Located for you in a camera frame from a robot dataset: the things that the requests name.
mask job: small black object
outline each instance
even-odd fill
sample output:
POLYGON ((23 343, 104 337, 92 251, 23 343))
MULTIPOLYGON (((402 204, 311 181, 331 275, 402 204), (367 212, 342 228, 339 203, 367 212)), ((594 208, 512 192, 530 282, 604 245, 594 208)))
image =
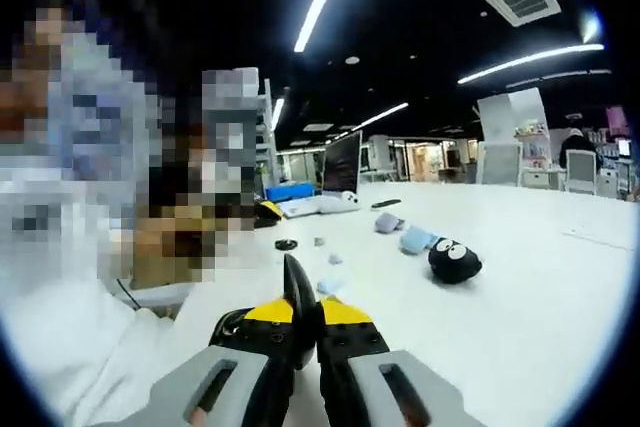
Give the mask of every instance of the small black object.
POLYGON ((482 269, 475 252, 446 238, 438 239, 429 251, 429 264, 435 277, 444 284, 460 284, 482 269))
POLYGON ((388 207, 389 205, 399 204, 401 202, 400 199, 389 199, 384 202, 376 202, 371 206, 372 209, 379 209, 381 207, 388 207))
POLYGON ((276 240, 276 249, 278 250, 284 250, 285 252, 287 250, 293 250, 298 246, 298 242, 296 242, 295 240, 291 240, 291 239, 283 239, 283 240, 276 240))

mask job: laptop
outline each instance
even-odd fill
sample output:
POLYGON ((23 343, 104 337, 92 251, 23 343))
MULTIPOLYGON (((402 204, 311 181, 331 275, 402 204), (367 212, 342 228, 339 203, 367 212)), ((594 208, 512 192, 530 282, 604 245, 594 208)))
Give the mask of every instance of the laptop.
POLYGON ((294 199, 278 204, 287 219, 305 217, 320 212, 322 198, 342 198, 345 191, 358 193, 362 131, 332 142, 324 151, 322 193, 316 197, 294 199))

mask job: white chair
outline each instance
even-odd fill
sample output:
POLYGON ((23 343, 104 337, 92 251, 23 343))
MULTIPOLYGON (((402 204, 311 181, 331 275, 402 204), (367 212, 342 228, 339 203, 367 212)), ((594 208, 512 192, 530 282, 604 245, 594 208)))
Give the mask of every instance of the white chair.
POLYGON ((567 150, 567 178, 564 190, 596 195, 596 154, 588 150, 567 150))
POLYGON ((521 142, 478 143, 476 184, 510 185, 522 182, 521 142))

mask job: white table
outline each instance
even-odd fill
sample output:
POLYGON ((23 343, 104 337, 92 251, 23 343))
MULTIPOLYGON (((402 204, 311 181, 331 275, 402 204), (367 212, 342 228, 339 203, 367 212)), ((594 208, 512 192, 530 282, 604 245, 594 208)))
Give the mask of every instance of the white table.
MULTIPOLYGON (((634 288, 637 206, 602 197, 502 186, 380 183, 361 187, 363 205, 385 210, 475 250, 484 261, 467 284, 426 277, 427 256, 398 250, 400 233, 373 232, 369 209, 290 221, 235 239, 216 282, 196 286, 174 325, 170 370, 204 348, 219 317, 281 295, 279 238, 315 284, 342 275, 339 297, 374 319, 391 349, 406 349, 456 385, 466 410, 486 425, 539 427, 563 415, 602 360, 634 288), (323 247, 313 238, 322 236, 323 247), (330 266, 330 252, 344 263, 330 266)), ((285 425, 328 425, 319 366, 298 377, 285 425)))

